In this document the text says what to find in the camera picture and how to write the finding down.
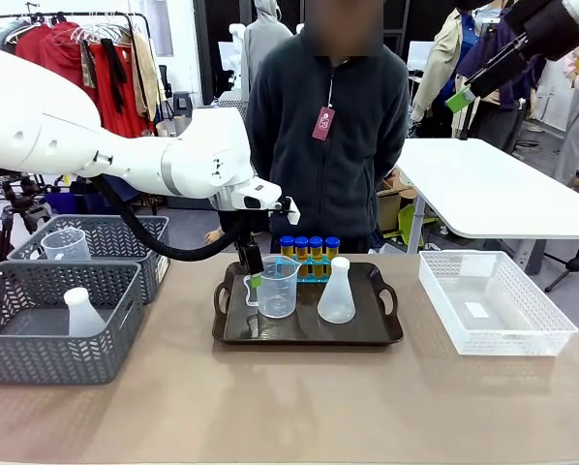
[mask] black cable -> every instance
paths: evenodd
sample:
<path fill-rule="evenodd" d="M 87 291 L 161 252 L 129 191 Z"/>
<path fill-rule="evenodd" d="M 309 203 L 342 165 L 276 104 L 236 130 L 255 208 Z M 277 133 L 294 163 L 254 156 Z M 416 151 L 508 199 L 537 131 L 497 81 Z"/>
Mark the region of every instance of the black cable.
<path fill-rule="evenodd" d="M 165 245 L 143 227 L 135 213 L 126 205 L 119 196 L 113 191 L 110 184 L 101 176 L 90 178 L 90 181 L 105 196 L 119 216 L 122 217 L 126 226 L 128 226 L 135 237 L 146 247 L 154 252 L 180 262 L 200 262 L 207 260 L 215 255 L 220 254 L 238 239 L 238 236 L 248 230 L 249 222 L 247 215 L 238 215 L 236 221 L 228 231 L 216 242 L 206 245 L 195 250 L 175 249 Z"/>

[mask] plastic beaker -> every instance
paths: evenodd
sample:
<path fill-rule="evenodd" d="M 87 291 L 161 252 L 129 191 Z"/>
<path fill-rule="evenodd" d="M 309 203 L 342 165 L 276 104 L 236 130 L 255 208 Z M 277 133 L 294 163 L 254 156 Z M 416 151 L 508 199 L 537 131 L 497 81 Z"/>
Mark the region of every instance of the plastic beaker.
<path fill-rule="evenodd" d="M 92 260 L 85 232 L 76 228 L 53 232 L 42 239 L 41 244 L 49 260 Z"/>
<path fill-rule="evenodd" d="M 300 263 L 289 258 L 272 255 L 262 259 L 263 273 L 257 288 L 258 300 L 251 302 L 251 276 L 244 277 L 247 287 L 247 305 L 258 307 L 259 312 L 272 319 L 288 317 L 296 309 L 296 287 Z"/>

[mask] clothing rack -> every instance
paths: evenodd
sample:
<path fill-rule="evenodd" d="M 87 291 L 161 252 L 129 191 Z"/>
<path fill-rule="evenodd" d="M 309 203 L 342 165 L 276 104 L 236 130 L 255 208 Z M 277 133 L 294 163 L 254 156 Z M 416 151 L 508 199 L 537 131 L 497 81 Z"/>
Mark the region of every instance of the clothing rack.
<path fill-rule="evenodd" d="M 145 21 L 145 30 L 147 32 L 147 37 L 152 37 L 150 34 L 150 23 L 147 20 L 147 17 L 141 13 L 122 13 L 122 12 L 54 12 L 54 13 L 42 13 L 42 12 L 34 12 L 34 13 L 18 13 L 14 15 L 0 15 L 0 19 L 7 19 L 7 18 L 17 18 L 17 17 L 30 17 L 30 16 L 57 16 L 57 15 L 64 15 L 64 16 L 123 16 L 125 17 L 129 25 L 131 24 L 130 16 L 137 16 L 141 17 Z"/>
<path fill-rule="evenodd" d="M 131 16 L 140 17 L 145 22 L 145 31 L 147 33 L 147 42 L 148 42 L 149 47 L 150 47 L 150 53 L 152 53 L 152 55 L 154 55 L 154 52 L 152 50 L 152 41 L 151 41 L 152 35 L 150 33 L 150 24 L 149 24 L 149 21 L 147 20 L 147 17 L 141 13 L 122 13 L 122 12 L 69 12 L 69 13 L 67 13 L 67 12 L 53 12 L 53 13 L 42 13 L 42 12 L 34 12 L 34 13 L 18 13 L 18 14 L 13 14 L 13 15 L 0 15 L 0 19 L 17 18 L 17 17 L 38 17 L 38 16 L 51 17 L 51 16 L 60 16 L 60 15 L 61 16 L 88 16 L 88 17 L 122 16 L 128 22 L 128 29 L 131 33 L 131 37 L 134 37 L 134 30 L 133 30 L 133 23 L 131 21 Z M 133 41 L 133 52 L 135 54 L 135 58 L 137 61 L 138 82 L 140 84 L 141 89 L 144 89 L 145 87 L 143 85 L 143 76 L 141 74 L 141 69 L 138 65 L 138 60 L 137 60 L 137 45 L 135 44 L 135 41 Z M 160 103 L 163 100 L 163 98 L 161 96 L 161 90 L 157 89 L 157 92 L 159 94 L 159 103 Z M 143 97 L 143 102 L 145 103 L 145 106 L 148 108 L 148 111 L 149 111 L 149 105 L 147 103 L 147 98 L 145 96 L 145 92 L 142 92 L 142 97 Z M 157 110 L 156 114 L 160 114 L 161 119 L 163 119 L 162 109 L 156 108 L 156 110 Z"/>

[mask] erlenmeyer flask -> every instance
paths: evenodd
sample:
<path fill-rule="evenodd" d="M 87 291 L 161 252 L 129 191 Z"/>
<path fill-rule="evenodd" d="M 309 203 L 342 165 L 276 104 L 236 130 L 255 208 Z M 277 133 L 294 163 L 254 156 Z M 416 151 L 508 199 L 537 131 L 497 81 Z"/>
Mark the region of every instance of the erlenmeyer flask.
<path fill-rule="evenodd" d="M 318 313 L 329 323 L 343 325 L 356 315 L 348 278 L 350 261 L 344 257 L 336 257 L 330 267 L 332 274 L 318 303 Z"/>

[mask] gray basket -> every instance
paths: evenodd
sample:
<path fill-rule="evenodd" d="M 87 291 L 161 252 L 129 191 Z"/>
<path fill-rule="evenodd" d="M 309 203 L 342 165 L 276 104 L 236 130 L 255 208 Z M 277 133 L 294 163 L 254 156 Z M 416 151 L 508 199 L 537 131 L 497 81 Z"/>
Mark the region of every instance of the gray basket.
<path fill-rule="evenodd" d="M 142 225 L 158 240 L 168 245 L 168 222 L 166 216 L 139 216 Z M 160 284 L 167 272 L 169 260 L 141 244 L 119 216 L 108 215 L 61 215 L 46 223 L 17 247 L 9 260 L 46 260 L 41 242 L 45 236 L 64 228 L 85 231 L 92 260 L 132 260 L 141 265 L 141 292 L 143 304 L 154 301 Z"/>
<path fill-rule="evenodd" d="M 140 274 L 124 262 L 0 263 L 0 384 L 110 383 L 143 321 Z M 64 293 L 75 287 L 107 322 L 96 336 L 68 336 Z"/>

